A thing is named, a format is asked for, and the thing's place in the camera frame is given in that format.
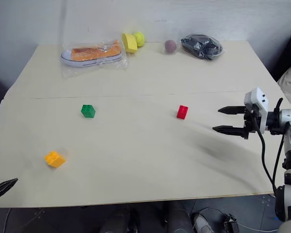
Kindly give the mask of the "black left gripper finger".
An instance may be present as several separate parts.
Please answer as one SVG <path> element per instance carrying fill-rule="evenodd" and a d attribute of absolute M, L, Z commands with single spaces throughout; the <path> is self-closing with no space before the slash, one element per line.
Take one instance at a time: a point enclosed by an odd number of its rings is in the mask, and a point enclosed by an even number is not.
<path fill-rule="evenodd" d="M 16 184 L 17 181 L 18 178 L 14 178 L 0 183 L 0 197 L 8 192 Z"/>

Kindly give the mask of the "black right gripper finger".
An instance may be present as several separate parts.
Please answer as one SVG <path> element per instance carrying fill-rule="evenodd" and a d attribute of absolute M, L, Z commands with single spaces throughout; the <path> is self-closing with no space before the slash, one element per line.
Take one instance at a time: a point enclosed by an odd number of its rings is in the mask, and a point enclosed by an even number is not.
<path fill-rule="evenodd" d="M 233 126 L 215 126 L 212 128 L 214 131 L 226 135 L 240 136 L 244 139 L 248 139 L 248 131 L 245 128 L 233 127 Z"/>
<path fill-rule="evenodd" d="M 227 115 L 237 115 L 245 113 L 245 106 L 226 106 L 218 110 L 220 113 Z"/>

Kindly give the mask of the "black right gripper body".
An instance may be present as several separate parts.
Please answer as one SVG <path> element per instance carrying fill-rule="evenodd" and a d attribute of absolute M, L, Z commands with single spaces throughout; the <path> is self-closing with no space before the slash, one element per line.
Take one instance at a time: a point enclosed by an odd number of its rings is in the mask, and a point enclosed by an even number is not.
<path fill-rule="evenodd" d="M 242 136 L 244 139 L 248 139 L 250 133 L 255 133 L 259 130 L 258 117 L 259 117 L 259 108 L 256 104 L 252 105 L 251 110 L 248 110 L 247 108 L 245 109 L 244 117 L 243 117 L 245 133 Z"/>

